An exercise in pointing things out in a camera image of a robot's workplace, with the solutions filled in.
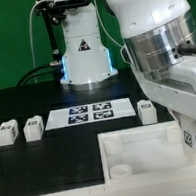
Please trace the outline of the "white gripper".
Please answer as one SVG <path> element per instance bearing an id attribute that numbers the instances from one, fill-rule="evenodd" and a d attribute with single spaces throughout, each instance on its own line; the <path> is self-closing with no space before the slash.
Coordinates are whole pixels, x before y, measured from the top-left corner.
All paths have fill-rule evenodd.
<path id="1" fill-rule="evenodd" d="M 196 56 L 172 65 L 164 80 L 149 81 L 144 73 L 132 71 L 147 98 L 196 121 Z"/>

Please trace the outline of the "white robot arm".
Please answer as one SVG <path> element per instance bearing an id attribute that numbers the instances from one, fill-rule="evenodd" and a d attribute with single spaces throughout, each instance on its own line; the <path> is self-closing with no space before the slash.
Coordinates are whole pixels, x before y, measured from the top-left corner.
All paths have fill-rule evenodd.
<path id="1" fill-rule="evenodd" d="M 119 21 L 131 70 L 146 96 L 196 140 L 196 27 L 186 0 L 105 0 Z"/>

